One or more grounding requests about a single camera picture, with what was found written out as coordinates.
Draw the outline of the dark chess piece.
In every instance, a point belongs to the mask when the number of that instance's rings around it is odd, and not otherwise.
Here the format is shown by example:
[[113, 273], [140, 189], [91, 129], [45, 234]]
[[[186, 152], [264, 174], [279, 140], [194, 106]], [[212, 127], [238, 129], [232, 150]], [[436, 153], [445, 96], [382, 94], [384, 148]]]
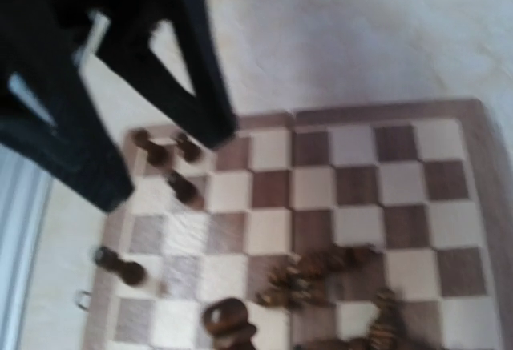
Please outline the dark chess piece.
[[202, 324], [217, 350], [255, 350], [252, 338], [257, 327], [248, 320], [248, 309], [242, 300], [227, 298], [205, 308]]

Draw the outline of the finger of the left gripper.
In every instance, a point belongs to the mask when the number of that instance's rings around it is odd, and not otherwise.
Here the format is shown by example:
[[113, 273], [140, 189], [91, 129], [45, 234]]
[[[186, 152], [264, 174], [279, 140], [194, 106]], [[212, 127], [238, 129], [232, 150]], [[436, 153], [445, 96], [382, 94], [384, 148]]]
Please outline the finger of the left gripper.
[[[237, 118], [216, 57], [205, 0], [107, 0], [111, 25], [100, 59], [149, 103], [207, 148], [234, 136]], [[169, 21], [193, 91], [150, 48], [155, 26]]]

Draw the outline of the dark rook corner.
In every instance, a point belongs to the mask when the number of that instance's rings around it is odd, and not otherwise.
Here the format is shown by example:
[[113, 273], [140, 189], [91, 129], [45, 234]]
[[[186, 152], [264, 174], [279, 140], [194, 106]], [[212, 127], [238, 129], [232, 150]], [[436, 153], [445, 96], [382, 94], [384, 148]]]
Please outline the dark rook corner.
[[141, 264], [126, 261], [117, 252], [105, 246], [95, 249], [93, 260], [98, 267], [117, 275], [128, 286], [141, 285], [147, 276], [146, 270]]

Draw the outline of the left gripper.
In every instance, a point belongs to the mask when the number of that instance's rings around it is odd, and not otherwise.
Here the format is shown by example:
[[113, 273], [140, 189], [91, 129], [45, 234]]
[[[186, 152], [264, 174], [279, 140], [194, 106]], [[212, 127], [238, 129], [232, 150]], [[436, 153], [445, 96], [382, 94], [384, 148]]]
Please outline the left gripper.
[[[134, 185], [71, 62], [70, 33], [89, 25], [92, 9], [113, 24], [103, 61], [167, 117], [180, 117], [179, 83], [158, 64], [137, 70], [133, 58], [123, 58], [130, 50], [148, 54], [152, 25], [178, 18], [179, 0], [1, 0], [1, 143], [112, 212]], [[14, 95], [16, 76], [48, 120]]]

